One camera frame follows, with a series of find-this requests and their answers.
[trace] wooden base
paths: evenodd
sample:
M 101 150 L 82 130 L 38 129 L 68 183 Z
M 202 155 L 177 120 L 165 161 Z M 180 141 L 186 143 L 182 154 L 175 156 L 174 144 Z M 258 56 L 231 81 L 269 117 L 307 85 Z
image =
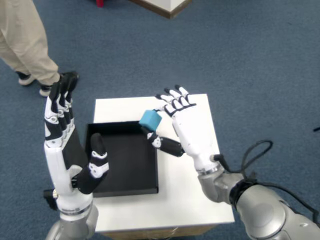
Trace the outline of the wooden base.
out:
M 191 3 L 192 0 L 184 0 L 179 6 L 177 6 L 174 10 L 168 11 L 161 7 L 158 7 L 156 5 L 153 5 L 150 2 L 144 1 L 144 0 L 130 0 L 131 2 L 140 5 L 141 7 L 144 7 L 145 9 L 148 9 L 152 12 L 155 12 L 156 14 L 159 14 L 167 19 L 173 19 L 175 16 L 177 16 L 189 3 Z
M 167 239 L 180 236 L 201 235 L 216 227 L 216 225 L 189 226 L 166 229 L 151 229 L 122 232 L 102 232 L 101 234 L 113 240 L 137 240 L 137 239 Z

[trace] khaki pants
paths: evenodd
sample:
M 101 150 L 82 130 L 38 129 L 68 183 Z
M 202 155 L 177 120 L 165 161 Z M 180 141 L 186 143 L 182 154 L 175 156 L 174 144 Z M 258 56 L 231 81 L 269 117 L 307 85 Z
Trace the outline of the khaki pants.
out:
M 58 66 L 48 56 L 46 32 L 32 0 L 0 0 L 0 58 L 41 84 L 59 81 Z

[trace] person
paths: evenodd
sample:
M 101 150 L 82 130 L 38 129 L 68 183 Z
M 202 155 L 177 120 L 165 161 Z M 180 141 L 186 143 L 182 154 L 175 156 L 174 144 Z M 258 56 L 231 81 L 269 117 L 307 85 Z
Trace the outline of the person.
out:
M 0 58 L 18 74 L 22 86 L 37 80 L 43 97 L 61 78 L 79 77 L 75 71 L 58 73 L 33 0 L 0 0 Z

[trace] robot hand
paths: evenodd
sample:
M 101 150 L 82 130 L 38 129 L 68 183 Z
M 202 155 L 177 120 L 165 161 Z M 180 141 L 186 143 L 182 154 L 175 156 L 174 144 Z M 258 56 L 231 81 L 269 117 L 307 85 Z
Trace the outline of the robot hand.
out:
M 175 88 L 176 90 L 164 89 L 168 95 L 156 95 L 157 99 L 165 101 L 160 110 L 172 118 L 172 125 L 180 138 L 182 149 L 193 158 L 196 171 L 199 174 L 208 173 L 219 165 L 218 162 L 210 160 L 214 154 L 211 133 L 206 129 L 206 123 L 199 114 L 199 106 L 193 100 L 193 96 L 179 85 L 176 85 Z M 155 132 L 148 132 L 147 136 L 154 146 L 161 144 L 170 146 L 165 149 L 171 149 L 171 146 L 174 146 L 175 156 L 183 154 L 178 144 L 174 143 L 175 141 L 158 137 Z
M 63 77 L 52 86 L 45 106 L 44 151 L 55 188 L 45 191 L 45 198 L 60 211 L 60 221 L 47 240 L 87 239 L 94 234 L 98 210 L 92 192 L 109 170 L 108 154 L 98 133 L 91 137 L 89 161 L 80 144 L 72 111 L 76 84 L 76 78 Z

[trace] red object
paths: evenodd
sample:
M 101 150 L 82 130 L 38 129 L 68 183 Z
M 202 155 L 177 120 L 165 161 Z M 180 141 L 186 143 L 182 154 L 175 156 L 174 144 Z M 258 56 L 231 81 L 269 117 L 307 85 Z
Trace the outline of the red object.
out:
M 104 0 L 96 0 L 96 5 L 99 7 L 99 8 L 102 8 L 104 6 Z

